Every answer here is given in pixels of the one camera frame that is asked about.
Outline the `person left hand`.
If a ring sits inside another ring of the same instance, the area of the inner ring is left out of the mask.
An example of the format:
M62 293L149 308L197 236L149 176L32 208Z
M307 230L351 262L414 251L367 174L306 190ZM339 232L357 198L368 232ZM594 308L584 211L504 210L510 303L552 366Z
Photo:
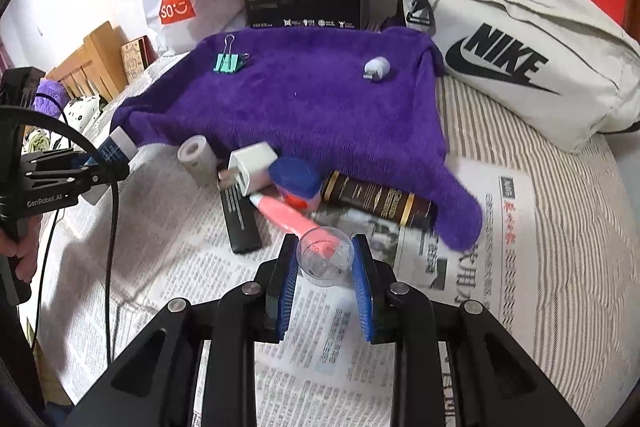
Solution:
M15 268L16 277L29 284L37 271L39 233L41 217L31 217L27 222L26 235L18 242L10 239L5 231L0 231L0 253L4 257L18 260Z

